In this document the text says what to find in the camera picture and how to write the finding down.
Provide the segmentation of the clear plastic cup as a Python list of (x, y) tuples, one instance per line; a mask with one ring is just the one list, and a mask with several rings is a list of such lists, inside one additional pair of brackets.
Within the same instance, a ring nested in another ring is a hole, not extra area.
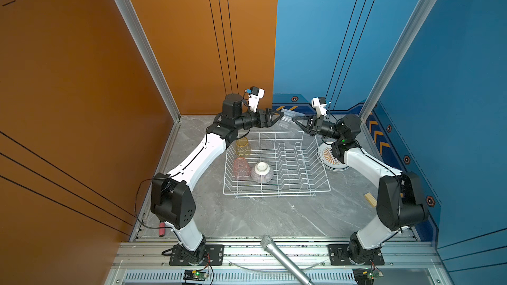
[(293, 121), (294, 117), (303, 117), (304, 114), (300, 112), (296, 112), (293, 110), (288, 110), (285, 108), (281, 109), (281, 112), (283, 113), (283, 117), (281, 118), (282, 121), (285, 121), (287, 123), (290, 123)]

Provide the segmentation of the yellow plastic cup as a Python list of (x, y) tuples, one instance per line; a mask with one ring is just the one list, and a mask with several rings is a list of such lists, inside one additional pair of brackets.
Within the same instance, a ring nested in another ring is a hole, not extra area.
[(246, 137), (235, 141), (235, 152), (238, 157), (247, 157), (251, 155), (252, 149), (250, 142)]

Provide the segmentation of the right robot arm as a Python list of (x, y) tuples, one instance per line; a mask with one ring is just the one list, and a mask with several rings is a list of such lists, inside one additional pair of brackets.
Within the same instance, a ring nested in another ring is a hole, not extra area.
[(293, 122), (310, 136), (333, 139), (331, 153), (339, 162), (355, 169), (378, 188), (376, 216), (351, 235), (348, 255), (356, 265), (369, 263), (383, 244), (406, 226), (426, 221), (429, 210), (421, 178), (379, 161), (356, 141), (361, 132), (360, 118), (347, 114), (337, 122), (323, 116), (293, 117)]

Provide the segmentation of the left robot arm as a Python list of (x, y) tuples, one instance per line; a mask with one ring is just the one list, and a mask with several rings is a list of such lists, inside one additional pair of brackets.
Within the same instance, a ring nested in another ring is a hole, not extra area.
[(228, 94), (218, 113), (197, 147), (177, 167), (167, 174), (157, 174), (151, 180), (151, 213), (175, 234), (178, 244), (172, 254), (179, 254), (192, 265), (205, 257), (205, 236), (194, 220), (196, 204), (193, 190), (213, 161), (240, 138), (239, 131), (268, 128), (284, 116), (279, 110), (257, 108), (258, 100), (248, 100), (239, 94)]

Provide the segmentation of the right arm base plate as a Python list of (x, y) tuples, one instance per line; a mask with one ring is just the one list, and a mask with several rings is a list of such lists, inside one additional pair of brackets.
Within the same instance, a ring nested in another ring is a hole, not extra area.
[(380, 248), (363, 249), (345, 244), (330, 244), (327, 250), (333, 266), (385, 265)]

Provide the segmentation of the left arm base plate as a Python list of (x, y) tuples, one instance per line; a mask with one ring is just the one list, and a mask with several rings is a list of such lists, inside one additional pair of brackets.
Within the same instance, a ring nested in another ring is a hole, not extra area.
[(170, 266), (206, 265), (221, 266), (224, 258), (223, 244), (205, 244), (196, 251), (187, 250), (182, 245), (175, 245), (171, 249)]

